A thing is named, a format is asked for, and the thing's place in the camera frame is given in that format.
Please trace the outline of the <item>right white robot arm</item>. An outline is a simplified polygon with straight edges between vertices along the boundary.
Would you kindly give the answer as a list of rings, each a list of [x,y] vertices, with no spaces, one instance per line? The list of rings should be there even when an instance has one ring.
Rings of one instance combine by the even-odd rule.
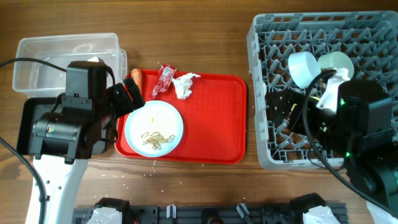
[[[397,223],[397,143],[393,140],[392,98],[374,80],[348,80],[332,96],[336,110],[317,108],[311,97],[319,81],[327,86],[340,73],[324,70],[304,94],[268,93],[271,121],[290,117],[289,130],[307,137],[321,163],[366,201],[375,223]]]

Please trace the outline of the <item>light blue plate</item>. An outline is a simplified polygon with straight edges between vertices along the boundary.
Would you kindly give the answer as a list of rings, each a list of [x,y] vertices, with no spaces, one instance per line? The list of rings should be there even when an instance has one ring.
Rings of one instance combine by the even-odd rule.
[[[161,157],[178,146],[184,125],[174,106],[153,100],[128,115],[123,131],[127,144],[135,153],[144,157]]]

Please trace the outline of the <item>white napkin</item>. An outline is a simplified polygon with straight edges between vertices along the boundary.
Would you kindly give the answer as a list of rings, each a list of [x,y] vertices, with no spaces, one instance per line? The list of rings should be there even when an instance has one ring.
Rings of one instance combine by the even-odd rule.
[[[188,98],[192,91],[190,87],[193,85],[192,78],[200,78],[201,76],[196,73],[186,73],[178,78],[173,78],[172,83],[175,87],[176,97],[179,100]]]

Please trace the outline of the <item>mint green bowl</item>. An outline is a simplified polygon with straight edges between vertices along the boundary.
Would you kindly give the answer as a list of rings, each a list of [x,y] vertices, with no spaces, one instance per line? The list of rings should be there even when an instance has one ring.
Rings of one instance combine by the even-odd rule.
[[[345,68],[348,70],[348,77],[354,76],[354,65],[351,59],[343,52],[336,51],[322,55],[317,62],[318,72],[329,68]]]

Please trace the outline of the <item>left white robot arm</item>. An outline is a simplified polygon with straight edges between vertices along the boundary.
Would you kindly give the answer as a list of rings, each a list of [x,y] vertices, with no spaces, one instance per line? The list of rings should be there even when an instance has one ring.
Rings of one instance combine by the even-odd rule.
[[[33,176],[26,223],[71,223],[95,144],[118,141],[103,131],[115,131],[116,119],[145,105],[140,72],[111,86],[114,73],[103,62],[73,61],[63,72],[63,93],[25,102],[17,147],[1,140]]]

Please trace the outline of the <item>red snack wrapper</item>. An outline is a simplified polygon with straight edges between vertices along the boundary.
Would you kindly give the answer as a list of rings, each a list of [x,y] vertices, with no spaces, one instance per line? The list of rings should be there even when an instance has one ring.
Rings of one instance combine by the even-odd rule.
[[[149,95],[149,98],[154,100],[159,93],[165,92],[176,73],[177,69],[174,66],[163,63],[158,72],[155,85]]]

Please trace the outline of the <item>light blue bowl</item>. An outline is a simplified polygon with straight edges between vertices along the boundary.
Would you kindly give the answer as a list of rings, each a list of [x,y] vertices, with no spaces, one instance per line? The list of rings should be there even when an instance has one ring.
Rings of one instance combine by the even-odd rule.
[[[317,60],[310,52],[290,54],[288,68],[291,78],[299,88],[307,88],[319,74]]]

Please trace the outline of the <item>orange carrot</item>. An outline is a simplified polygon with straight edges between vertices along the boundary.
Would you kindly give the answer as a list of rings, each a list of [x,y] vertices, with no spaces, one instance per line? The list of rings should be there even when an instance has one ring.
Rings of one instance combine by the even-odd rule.
[[[131,78],[135,83],[137,89],[142,93],[142,72],[138,68],[134,68],[130,72]]]

